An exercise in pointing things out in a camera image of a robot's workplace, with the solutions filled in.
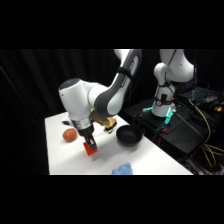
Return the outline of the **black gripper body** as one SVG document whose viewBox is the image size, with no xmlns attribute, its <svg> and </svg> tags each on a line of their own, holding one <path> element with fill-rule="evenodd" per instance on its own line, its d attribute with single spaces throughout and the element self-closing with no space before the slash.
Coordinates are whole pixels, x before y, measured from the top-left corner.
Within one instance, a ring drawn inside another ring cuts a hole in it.
<svg viewBox="0 0 224 224">
<path fill-rule="evenodd" d="M 78 133 L 82 136 L 86 141 L 90 141 L 93 139 L 94 126 L 90 125 L 87 128 L 79 129 Z"/>
</svg>

